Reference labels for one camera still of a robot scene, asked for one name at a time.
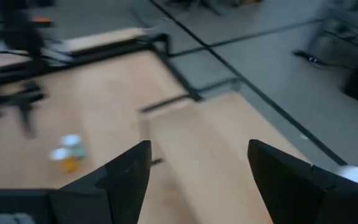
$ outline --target wooden plank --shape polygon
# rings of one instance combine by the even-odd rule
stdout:
[[[307,161],[237,93],[152,118],[148,129],[200,223],[270,222],[247,161],[249,139]]]
[[[105,32],[102,34],[89,35],[67,40],[68,49],[71,51],[92,48],[98,45],[110,44],[123,40],[132,39],[144,34],[139,28],[129,28]],[[0,67],[28,61],[28,57],[19,55],[0,54]]]
[[[140,140],[137,110],[185,91],[152,52],[139,52],[38,77],[49,97],[37,103],[37,138],[26,139],[14,108],[0,118],[0,188],[61,187],[114,159]],[[18,83],[1,92],[19,89]],[[48,155],[66,134],[88,151],[80,168],[61,171]]]
[[[153,157],[162,157],[152,142]],[[170,164],[153,166],[138,224],[197,224],[197,219],[178,185]]]

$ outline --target black metal frame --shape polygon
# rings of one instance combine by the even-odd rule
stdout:
[[[156,43],[162,43],[163,47],[157,47]],[[193,100],[202,100],[196,89],[189,84],[180,71],[168,60],[169,56],[171,56],[170,47],[170,38],[167,34],[142,35],[134,39],[74,51],[71,53],[73,62],[62,67],[45,67],[40,70],[34,70],[31,69],[33,63],[31,61],[6,65],[0,67],[0,85],[47,75],[125,54],[149,50],[164,63]]]
[[[207,92],[209,92],[211,90],[221,88],[221,87],[223,87],[225,85],[230,85],[232,90],[238,91],[240,89],[240,86],[241,86],[241,80],[239,78],[227,78],[225,80],[222,80],[220,82],[216,82],[216,83],[208,85],[206,87],[196,89],[195,91],[197,92],[197,94],[207,93]],[[141,108],[140,112],[144,113],[144,114],[149,113],[149,112],[153,112],[154,110],[157,110],[157,109],[159,109],[161,107],[168,106],[170,104],[176,103],[176,102],[184,100],[184,99],[193,99],[193,97],[192,97],[191,94],[183,94],[183,95],[180,95],[180,96],[176,96],[176,97],[173,97],[173,98],[170,98],[170,99],[167,99],[167,100],[152,104],[150,106],[146,106],[145,108]]]

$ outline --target wooden table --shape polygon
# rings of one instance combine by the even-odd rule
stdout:
[[[268,224],[270,216],[247,159],[259,139],[308,161],[238,93],[144,118],[166,163],[202,224]]]
[[[139,29],[70,40],[71,49],[88,48],[141,35]],[[0,56],[0,66],[26,58]],[[152,52],[143,51],[36,78],[48,98],[37,103],[37,138],[26,139],[15,108],[0,118],[0,189],[59,188],[88,174],[141,140],[138,110],[182,95],[184,89]],[[20,83],[1,87],[16,91]],[[65,173],[49,159],[66,134],[80,134],[87,157]],[[139,223],[195,223],[171,171],[153,167]]]
[[[125,30],[71,40],[72,49],[141,35]],[[26,60],[4,57],[0,65]],[[138,110],[185,93],[151,52],[137,52],[36,78],[48,98],[37,103],[38,137],[26,139],[14,108],[0,118],[0,188],[59,188],[137,144],[152,140],[154,157],[139,223],[258,223],[270,217],[246,157],[256,138],[307,159],[237,93],[197,104],[183,100],[140,115]],[[16,91],[20,83],[1,87]],[[62,172],[48,155],[66,134],[87,150],[78,170]]]

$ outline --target gray floor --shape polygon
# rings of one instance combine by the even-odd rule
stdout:
[[[141,26],[129,13],[130,7],[131,2],[125,0],[60,0],[57,8],[36,13],[47,14],[56,20],[60,37],[72,38]],[[174,52],[201,47],[183,29],[167,22],[151,4],[145,9],[147,20],[157,25],[148,32],[172,35]],[[180,7],[164,6],[164,9],[177,16],[208,45],[244,37],[244,40],[220,45],[213,50],[336,154],[349,164],[358,166],[358,102],[341,93],[349,71],[318,69],[291,54],[292,50],[305,47],[319,25],[310,22],[323,15],[322,0],[265,0],[262,4],[240,8],[223,6],[223,16],[202,7],[189,15],[184,14]],[[358,62],[358,50],[335,44],[329,39],[322,40],[316,54],[349,66],[356,66]],[[206,50],[175,57],[172,61],[196,87],[234,76]],[[329,170],[337,169],[330,158],[247,86],[241,88],[241,93],[315,164]]]

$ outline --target cable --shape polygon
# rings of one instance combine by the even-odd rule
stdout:
[[[346,68],[349,70],[354,69],[354,68],[348,67],[347,65],[341,65],[341,64],[336,64],[336,63],[332,63],[332,62],[331,63],[323,62],[322,60],[318,59],[316,56],[306,53],[303,50],[296,50],[292,53],[295,56],[306,59],[314,68],[324,69],[326,67],[342,67],[342,68]]]

